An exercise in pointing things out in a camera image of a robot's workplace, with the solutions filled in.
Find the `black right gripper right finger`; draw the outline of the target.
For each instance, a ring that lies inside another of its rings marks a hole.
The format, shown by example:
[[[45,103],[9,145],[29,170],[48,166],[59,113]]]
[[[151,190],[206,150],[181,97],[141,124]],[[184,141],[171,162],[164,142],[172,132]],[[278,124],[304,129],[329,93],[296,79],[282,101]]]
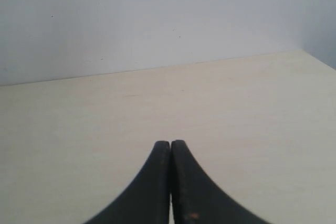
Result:
[[[171,196],[175,223],[259,223],[211,180],[183,140],[171,144]]]

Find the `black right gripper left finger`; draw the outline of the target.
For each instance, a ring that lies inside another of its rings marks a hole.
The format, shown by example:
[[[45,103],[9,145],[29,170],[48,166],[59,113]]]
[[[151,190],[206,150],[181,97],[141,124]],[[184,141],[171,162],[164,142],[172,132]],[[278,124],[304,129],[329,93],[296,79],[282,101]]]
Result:
[[[128,187],[87,223],[169,223],[169,171],[170,144],[157,141]]]

